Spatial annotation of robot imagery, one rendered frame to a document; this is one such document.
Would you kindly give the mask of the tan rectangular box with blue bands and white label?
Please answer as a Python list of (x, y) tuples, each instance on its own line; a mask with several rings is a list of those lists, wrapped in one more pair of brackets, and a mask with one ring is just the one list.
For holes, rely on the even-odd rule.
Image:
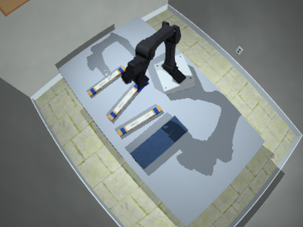
[(144, 115), (142, 115), (141, 117), (139, 117), (138, 119), (136, 119), (135, 121), (132, 121), (131, 123), (129, 123), (128, 125), (126, 125), (125, 127), (121, 128), (120, 130), (118, 130), (118, 134), (119, 136), (123, 136), (124, 134), (126, 134), (127, 132), (129, 132), (130, 130), (134, 129), (135, 127), (139, 126), (140, 124), (142, 124), (143, 122), (149, 120), (150, 118), (152, 118), (153, 116), (155, 116), (156, 114), (158, 114), (159, 112), (161, 112), (162, 109), (160, 106), (155, 107), (153, 110), (145, 113)]

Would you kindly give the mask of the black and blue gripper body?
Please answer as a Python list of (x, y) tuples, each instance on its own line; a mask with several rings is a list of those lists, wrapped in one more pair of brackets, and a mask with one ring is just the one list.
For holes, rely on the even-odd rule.
[(133, 79), (133, 81), (137, 84), (139, 88), (141, 88), (147, 85), (146, 82), (149, 81), (149, 78), (146, 75), (144, 75), (143, 80), (137, 81), (136, 79)]

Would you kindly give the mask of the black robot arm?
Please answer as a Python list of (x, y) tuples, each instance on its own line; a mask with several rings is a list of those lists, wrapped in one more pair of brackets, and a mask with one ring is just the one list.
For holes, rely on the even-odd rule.
[(186, 77), (178, 70), (175, 61), (176, 44), (179, 43), (180, 38), (181, 32), (179, 26), (170, 26), (168, 22), (163, 21), (162, 27), (155, 34), (143, 39), (137, 44), (135, 49), (136, 56), (133, 60), (128, 62), (125, 72), (122, 72), (122, 81), (125, 84), (129, 84), (133, 79), (136, 79), (137, 81), (143, 80), (145, 75), (144, 71), (147, 70), (150, 61), (153, 60), (156, 49), (164, 42), (166, 48), (165, 61), (161, 67), (179, 84), (183, 82)]

